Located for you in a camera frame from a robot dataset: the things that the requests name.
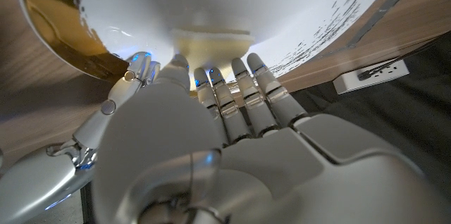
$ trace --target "blue light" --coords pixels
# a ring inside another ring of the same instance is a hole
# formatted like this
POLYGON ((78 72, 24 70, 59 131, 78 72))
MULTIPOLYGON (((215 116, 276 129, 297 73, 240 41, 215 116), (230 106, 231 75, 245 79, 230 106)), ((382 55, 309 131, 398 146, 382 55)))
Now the blue light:
POLYGON ((211 154, 209 154, 209 155, 206 157, 205 162, 206 162, 206 163, 211 163, 212 160, 213 160, 213 156, 212 156, 211 154))
MULTIPOLYGON (((70 197, 70 196, 72 196, 72 194, 67 195, 64 199, 67 199, 67 198, 70 197)), ((47 208, 45 208, 45 211, 47 211, 47 210, 49 210, 50 208, 52 208, 52 207, 56 206, 57 204, 61 203, 62 201, 64 201, 64 199, 62 199, 62 200, 60 200, 60 201, 57 201, 57 202, 51 204, 50 206, 48 206, 47 208)))
POLYGON ((78 169, 79 170, 87 170, 90 169, 92 167, 92 163, 91 164, 85 164, 83 166, 80 166, 78 169))

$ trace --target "robot finger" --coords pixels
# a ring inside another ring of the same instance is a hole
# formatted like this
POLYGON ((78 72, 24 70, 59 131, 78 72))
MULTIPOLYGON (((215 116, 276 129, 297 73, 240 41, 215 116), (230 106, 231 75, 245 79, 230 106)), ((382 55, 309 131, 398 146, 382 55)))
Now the robot finger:
POLYGON ((277 131, 279 126, 241 59, 232 60, 232 69, 256 136, 263 137, 277 131))
POLYGON ((219 131, 221 141, 224 144, 230 144, 227 138, 226 129, 224 128, 223 118, 219 111, 218 102, 214 95, 213 88, 211 88, 208 77, 203 68, 194 70, 194 83, 196 84, 197 97, 200 104, 207 108, 213 117, 216 129, 219 131))
POLYGON ((220 70, 218 68, 212 68, 210 69, 209 74, 230 143, 234 144, 241 139, 252 137, 246 121, 243 118, 230 89, 228 89, 220 70))
POLYGON ((277 81, 257 54, 250 54, 247 57, 247 64, 282 127, 292 126, 295 121, 307 116, 304 108, 277 81))

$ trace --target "black scratch marks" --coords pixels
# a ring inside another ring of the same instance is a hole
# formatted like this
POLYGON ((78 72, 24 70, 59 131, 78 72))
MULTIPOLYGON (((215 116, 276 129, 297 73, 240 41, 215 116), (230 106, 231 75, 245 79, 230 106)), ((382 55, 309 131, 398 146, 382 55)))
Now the black scratch marks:
POLYGON ((335 12, 333 12, 331 18, 337 13, 338 9, 340 9, 340 8, 337 8, 337 10, 335 10, 335 12))
POLYGON ((360 16, 365 0, 337 0, 334 1, 330 14, 325 15, 321 24, 311 33, 313 41, 302 40, 290 53, 283 56, 281 62, 269 69, 276 77, 289 72, 314 55, 317 55, 325 45, 334 40, 340 33, 352 25, 360 16))

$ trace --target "wood grain surface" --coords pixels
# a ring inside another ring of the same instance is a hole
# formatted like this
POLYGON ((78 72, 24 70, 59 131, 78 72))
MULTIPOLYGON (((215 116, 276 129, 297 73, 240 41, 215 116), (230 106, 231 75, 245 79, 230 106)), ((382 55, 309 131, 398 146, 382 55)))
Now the wood grain surface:
MULTIPOLYGON (((317 85, 404 54, 451 30, 451 0, 400 0, 355 48, 340 50, 384 1, 377 0, 342 39, 320 54, 323 58, 294 69, 280 81, 290 91, 317 85)), ((2 173, 27 152, 70 139, 105 100, 111 84, 83 75, 53 55, 29 27, 18 0, 1 0, 0 14, 2 173)))

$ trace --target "power strip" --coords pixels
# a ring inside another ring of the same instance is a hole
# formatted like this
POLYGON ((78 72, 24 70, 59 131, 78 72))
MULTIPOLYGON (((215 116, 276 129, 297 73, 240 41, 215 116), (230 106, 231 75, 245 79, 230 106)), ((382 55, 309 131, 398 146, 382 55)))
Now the power strip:
POLYGON ((380 70, 378 73, 372 75, 370 78, 366 80, 359 80, 357 77, 360 73, 363 73, 366 70, 370 70, 372 68, 378 67, 387 63, 387 61, 382 63, 377 63, 372 66, 367 66, 365 68, 360 68, 354 70, 352 72, 343 73, 338 76, 333 81, 333 85, 335 86, 335 90, 337 90, 338 94, 348 93, 357 89, 361 89, 364 87, 369 87, 373 85, 380 84, 382 82, 387 82, 390 80, 397 79, 404 75, 409 74, 409 69, 407 69, 406 64, 403 60, 396 61, 393 64, 387 66, 386 68, 380 70))

